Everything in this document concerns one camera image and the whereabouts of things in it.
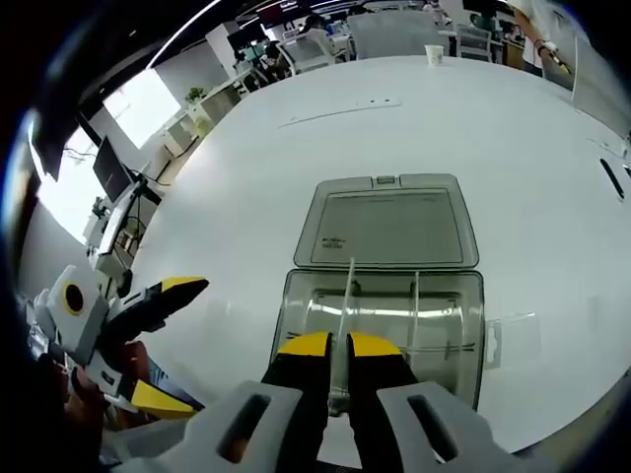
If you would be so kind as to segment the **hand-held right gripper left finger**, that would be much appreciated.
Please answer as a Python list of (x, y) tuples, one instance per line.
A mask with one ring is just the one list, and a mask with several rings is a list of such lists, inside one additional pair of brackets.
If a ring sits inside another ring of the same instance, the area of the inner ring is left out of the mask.
[(327, 424), (331, 336), (282, 346), (260, 381), (245, 381), (185, 423), (181, 439), (118, 472), (311, 472)]

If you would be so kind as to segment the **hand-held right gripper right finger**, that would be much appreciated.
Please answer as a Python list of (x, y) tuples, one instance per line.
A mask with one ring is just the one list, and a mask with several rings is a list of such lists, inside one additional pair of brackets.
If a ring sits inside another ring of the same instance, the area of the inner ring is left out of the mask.
[(349, 420), (365, 472), (524, 472), (483, 417), (435, 382), (418, 382), (386, 339), (347, 336)]

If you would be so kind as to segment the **person's left hand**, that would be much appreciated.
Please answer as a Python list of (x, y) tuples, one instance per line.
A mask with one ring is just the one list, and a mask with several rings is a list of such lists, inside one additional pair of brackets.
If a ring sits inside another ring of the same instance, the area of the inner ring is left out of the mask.
[[(119, 349), (114, 357), (120, 370), (133, 378), (149, 380), (149, 359), (142, 342), (130, 342)], [(141, 412), (132, 413), (113, 407), (105, 401), (98, 386), (90, 381), (83, 367), (75, 365), (71, 373), (80, 386), (72, 389), (65, 403), (65, 413), (82, 428), (122, 431), (148, 423)]]

